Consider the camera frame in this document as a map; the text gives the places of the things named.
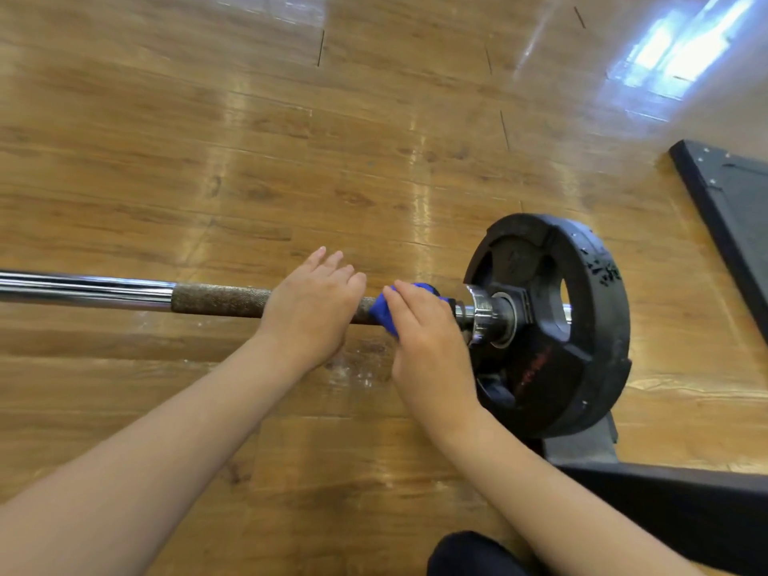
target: dark pants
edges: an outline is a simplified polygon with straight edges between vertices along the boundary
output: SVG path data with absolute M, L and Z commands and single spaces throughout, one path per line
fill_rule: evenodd
M 501 544 L 476 532 L 456 532 L 437 544 L 427 576 L 531 576 Z

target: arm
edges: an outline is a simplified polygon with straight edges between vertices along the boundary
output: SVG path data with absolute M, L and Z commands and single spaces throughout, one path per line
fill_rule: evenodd
M 219 468 L 342 344 L 366 287 L 320 249 L 210 374 L 0 508 L 0 574 L 141 574 Z
M 400 340 L 392 377 L 402 400 L 549 567 L 567 576 L 701 576 L 480 406 L 468 350 L 447 303 L 403 282 L 384 295 Z

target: wooden floor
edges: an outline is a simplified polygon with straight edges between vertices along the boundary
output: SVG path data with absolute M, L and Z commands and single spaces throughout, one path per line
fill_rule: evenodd
M 768 157 L 766 0 L 0 0 L 0 266 L 274 286 L 321 244 L 459 283 L 500 216 L 589 224 L 624 274 L 625 461 L 768 473 L 768 348 L 665 154 Z M 0 498 L 207 372 L 237 319 L 0 305 Z M 512 530 L 354 328 L 151 573 L 423 574 Z

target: blue cloth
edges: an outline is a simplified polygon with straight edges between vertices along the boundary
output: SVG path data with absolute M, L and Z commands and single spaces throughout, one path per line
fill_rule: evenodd
M 437 289 L 432 285 L 428 285 L 425 282 L 415 282 L 413 284 L 428 290 L 433 295 L 437 295 Z M 373 302 L 373 305 L 371 305 L 370 313 L 384 327 L 384 329 L 397 338 L 397 329 L 395 328 L 395 323 L 392 321 L 392 314 L 389 312 L 389 306 L 386 304 L 386 299 L 384 299 L 383 293 L 379 293 L 379 296 Z

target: forearm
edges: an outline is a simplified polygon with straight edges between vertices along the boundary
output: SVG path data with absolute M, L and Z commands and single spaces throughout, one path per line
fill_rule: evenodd
M 690 563 L 535 455 L 492 416 L 438 446 L 564 576 L 698 574 Z
M 300 376 L 250 340 L 0 509 L 0 574 L 140 574 Z

